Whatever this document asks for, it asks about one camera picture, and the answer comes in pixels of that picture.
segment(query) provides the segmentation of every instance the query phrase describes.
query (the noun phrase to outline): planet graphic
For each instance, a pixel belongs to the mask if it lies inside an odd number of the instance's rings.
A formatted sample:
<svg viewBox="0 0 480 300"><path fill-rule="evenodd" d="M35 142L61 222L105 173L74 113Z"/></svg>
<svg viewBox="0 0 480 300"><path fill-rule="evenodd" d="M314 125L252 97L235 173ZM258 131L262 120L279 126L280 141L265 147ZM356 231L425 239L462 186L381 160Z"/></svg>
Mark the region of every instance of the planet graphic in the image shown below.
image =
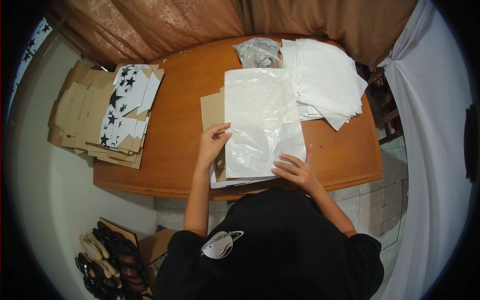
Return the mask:
<svg viewBox="0 0 480 300"><path fill-rule="evenodd" d="M213 259L227 256L233 249L233 242L243 235L243 231L219 231L202 247L202 254Z"/></svg>

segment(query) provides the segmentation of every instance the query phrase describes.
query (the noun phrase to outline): fingers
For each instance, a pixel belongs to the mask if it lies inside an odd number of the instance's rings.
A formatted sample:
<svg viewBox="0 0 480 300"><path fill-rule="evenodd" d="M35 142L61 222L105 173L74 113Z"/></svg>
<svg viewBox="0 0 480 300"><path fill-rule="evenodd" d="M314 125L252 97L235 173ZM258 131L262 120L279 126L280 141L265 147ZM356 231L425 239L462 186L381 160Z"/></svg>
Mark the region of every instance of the fingers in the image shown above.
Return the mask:
<svg viewBox="0 0 480 300"><path fill-rule="evenodd" d="M288 154L285 154L285 153L282 153L282 158L288 160L291 163L294 163L299 168L301 168L304 165L303 161L299 160L298 158L296 158L294 156L291 156L291 155L288 155Z"/></svg>
<svg viewBox="0 0 480 300"><path fill-rule="evenodd" d="M285 169L295 175L299 175L300 173L300 169L296 166L292 166L291 164L282 163L280 161L274 161L273 163L275 164L275 167Z"/></svg>
<svg viewBox="0 0 480 300"><path fill-rule="evenodd" d="M215 125L210 126L210 128L205 130L205 132L208 132L210 134L215 134L219 131L222 131L222 130L225 130L225 129L229 128L230 125L231 125L231 123L215 124Z"/></svg>
<svg viewBox="0 0 480 300"><path fill-rule="evenodd" d="M305 159L305 164L307 165L312 164L312 149L313 149L313 143L311 143L307 147L307 158Z"/></svg>
<svg viewBox="0 0 480 300"><path fill-rule="evenodd" d="M215 133L215 134L213 135L213 140L216 141L216 140L218 140L219 138L221 138L221 137L224 136L224 135L225 135L224 132L222 132L222 133Z"/></svg>
<svg viewBox="0 0 480 300"><path fill-rule="evenodd" d="M289 180L293 183L297 183L298 181L297 180L298 177L296 175L290 174L288 172L285 172L279 169L272 169L272 173L274 173L277 176L280 176L281 178L285 178L286 180Z"/></svg>
<svg viewBox="0 0 480 300"><path fill-rule="evenodd" d="M218 140L216 140L215 142L216 142L216 143L220 143L220 144L222 145L222 147L223 147L223 145L225 145L225 144L228 142L228 140L230 139L231 136L232 136L232 133L231 133L231 132L225 133L225 134L222 135L222 137L220 137L220 138L219 138Z"/></svg>

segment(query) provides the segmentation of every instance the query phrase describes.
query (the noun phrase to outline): white tissue paper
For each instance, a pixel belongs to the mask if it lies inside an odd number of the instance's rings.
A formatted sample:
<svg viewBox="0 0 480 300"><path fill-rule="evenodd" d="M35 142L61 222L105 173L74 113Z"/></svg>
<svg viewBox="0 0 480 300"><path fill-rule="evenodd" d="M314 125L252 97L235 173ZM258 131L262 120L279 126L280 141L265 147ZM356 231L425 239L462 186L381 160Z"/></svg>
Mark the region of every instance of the white tissue paper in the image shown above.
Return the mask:
<svg viewBox="0 0 480 300"><path fill-rule="evenodd" d="M227 178L272 176L273 161L286 153L305 161L297 103L289 69L225 72Z"/></svg>
<svg viewBox="0 0 480 300"><path fill-rule="evenodd" d="M355 61L336 46L312 39L282 39L282 60L292 79L300 120L325 118L335 130L361 113L367 83Z"/></svg>

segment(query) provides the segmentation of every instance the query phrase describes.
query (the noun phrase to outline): hand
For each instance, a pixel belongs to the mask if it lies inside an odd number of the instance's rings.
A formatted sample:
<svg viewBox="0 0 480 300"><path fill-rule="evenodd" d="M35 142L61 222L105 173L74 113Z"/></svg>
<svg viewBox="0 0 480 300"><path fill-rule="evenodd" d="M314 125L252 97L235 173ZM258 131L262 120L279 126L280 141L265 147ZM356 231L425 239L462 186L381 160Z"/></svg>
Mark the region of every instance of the hand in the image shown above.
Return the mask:
<svg viewBox="0 0 480 300"><path fill-rule="evenodd" d="M305 160L305 163L303 163L300 159L294 156L282 153L282 158L288 160L294 165L283 163L280 161L274 161L273 163L277 168L290 171L291 174L276 168L272 169L272 173L282 178L285 178L293 183L296 183L309 195L312 195L315 192L322 190L324 187L318 181L312 166L312 148L313 144L310 144L307 147L307 158Z"/></svg>
<svg viewBox="0 0 480 300"><path fill-rule="evenodd" d="M207 168L214 161L223 145L225 145L232 136L232 133L222 132L227 128L230 128L230 123L215 124L200 135L198 166Z"/></svg>

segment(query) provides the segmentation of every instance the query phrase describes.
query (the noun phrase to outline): black t-shirt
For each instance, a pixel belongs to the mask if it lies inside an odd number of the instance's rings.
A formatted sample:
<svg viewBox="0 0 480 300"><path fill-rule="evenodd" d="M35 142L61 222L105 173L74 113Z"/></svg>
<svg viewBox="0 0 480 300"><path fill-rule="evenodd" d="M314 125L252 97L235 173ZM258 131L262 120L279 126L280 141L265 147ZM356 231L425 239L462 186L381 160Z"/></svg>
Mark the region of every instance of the black t-shirt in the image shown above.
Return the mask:
<svg viewBox="0 0 480 300"><path fill-rule="evenodd" d="M370 299L384 276L380 243L350 238L299 193L244 196L206 240L175 233L157 299Z"/></svg>

